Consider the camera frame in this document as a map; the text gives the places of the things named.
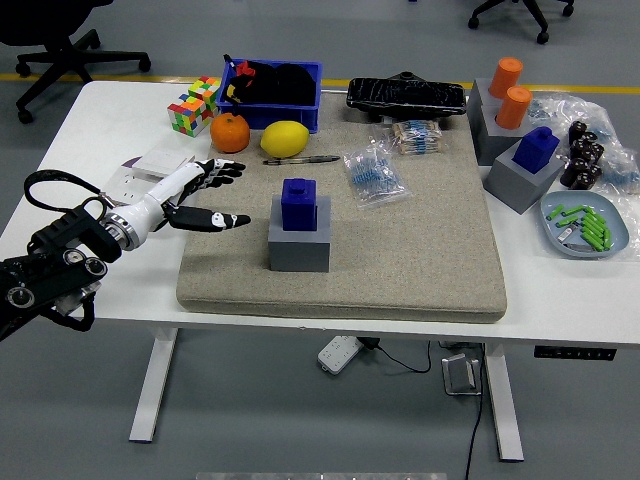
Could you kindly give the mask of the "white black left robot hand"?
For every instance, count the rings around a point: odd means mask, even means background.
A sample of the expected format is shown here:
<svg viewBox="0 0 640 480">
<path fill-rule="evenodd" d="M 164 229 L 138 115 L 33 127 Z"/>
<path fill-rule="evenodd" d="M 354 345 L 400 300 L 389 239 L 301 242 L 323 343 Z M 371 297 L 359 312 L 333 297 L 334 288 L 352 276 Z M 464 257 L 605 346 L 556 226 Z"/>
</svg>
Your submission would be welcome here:
<svg viewBox="0 0 640 480">
<path fill-rule="evenodd" d="M 248 215 L 181 205 L 199 190 L 233 183 L 245 168 L 244 164 L 226 159 L 188 163 L 161 180 L 139 202 L 122 207 L 118 215 L 140 244 L 163 223 L 196 232 L 222 232 L 248 225 L 251 222 Z"/>
</svg>

